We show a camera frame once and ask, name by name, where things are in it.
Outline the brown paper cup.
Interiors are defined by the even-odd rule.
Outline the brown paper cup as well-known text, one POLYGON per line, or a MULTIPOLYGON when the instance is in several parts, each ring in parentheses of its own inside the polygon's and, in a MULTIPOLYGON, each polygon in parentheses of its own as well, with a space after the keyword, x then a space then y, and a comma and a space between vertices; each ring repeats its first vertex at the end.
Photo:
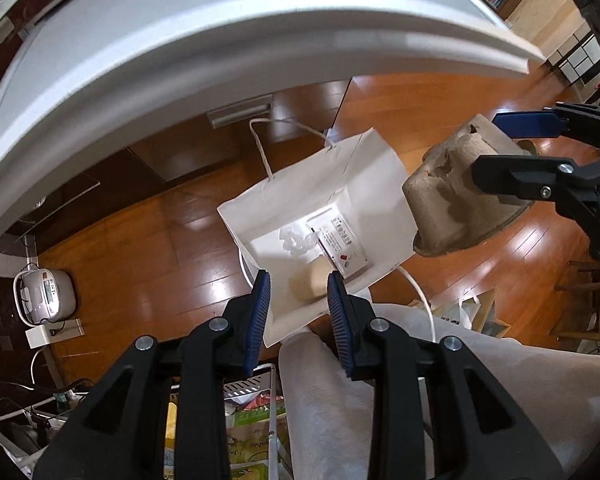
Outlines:
POLYGON ((319 256, 298 270, 288 281, 292 296, 308 304, 327 294, 327 281, 334 268, 329 258, 319 256))

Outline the white medicine box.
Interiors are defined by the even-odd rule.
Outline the white medicine box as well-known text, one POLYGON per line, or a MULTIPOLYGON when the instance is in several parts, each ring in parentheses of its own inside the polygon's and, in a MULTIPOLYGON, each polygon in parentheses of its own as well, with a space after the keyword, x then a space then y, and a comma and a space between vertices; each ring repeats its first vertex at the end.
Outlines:
POLYGON ((366 269, 368 259, 363 246, 337 206, 317 211, 306 220, 306 226, 316 234, 323 252, 345 280, 366 269))

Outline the white plastic bag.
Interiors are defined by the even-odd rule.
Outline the white plastic bag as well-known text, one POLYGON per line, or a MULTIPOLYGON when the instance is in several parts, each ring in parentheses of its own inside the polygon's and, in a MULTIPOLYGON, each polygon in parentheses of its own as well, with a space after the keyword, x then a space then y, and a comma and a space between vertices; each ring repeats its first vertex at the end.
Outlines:
POLYGON ((303 234, 296 226, 283 226, 278 232, 278 238, 283 250, 293 257, 305 255, 317 244, 317 237, 313 232, 303 234))

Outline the white paper trash bag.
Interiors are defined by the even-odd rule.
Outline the white paper trash bag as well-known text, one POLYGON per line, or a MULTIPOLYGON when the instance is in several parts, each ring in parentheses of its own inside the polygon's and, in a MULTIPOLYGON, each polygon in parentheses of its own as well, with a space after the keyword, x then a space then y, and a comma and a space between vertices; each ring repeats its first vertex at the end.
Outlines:
POLYGON ((417 228, 406 179, 394 149, 370 129, 270 171, 219 206, 242 260, 270 274, 266 346, 327 313, 324 286, 310 282, 320 266, 356 294, 411 258, 417 228))

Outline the wooden chair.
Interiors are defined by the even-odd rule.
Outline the wooden chair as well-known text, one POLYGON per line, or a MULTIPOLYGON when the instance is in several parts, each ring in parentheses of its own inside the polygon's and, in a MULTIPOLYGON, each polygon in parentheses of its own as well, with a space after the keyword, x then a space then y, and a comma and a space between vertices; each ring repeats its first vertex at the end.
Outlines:
POLYGON ((600 348, 600 262, 569 260, 554 285, 564 307, 550 334, 557 340, 591 341, 600 348))

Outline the white rice cooker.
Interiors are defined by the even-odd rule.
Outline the white rice cooker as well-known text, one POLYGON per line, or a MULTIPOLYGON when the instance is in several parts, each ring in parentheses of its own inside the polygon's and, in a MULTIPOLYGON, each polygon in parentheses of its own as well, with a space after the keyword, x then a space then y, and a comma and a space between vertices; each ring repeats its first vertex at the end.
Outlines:
POLYGON ((12 294, 28 327, 62 322, 76 312, 76 293, 65 271, 28 266, 14 277, 12 294))

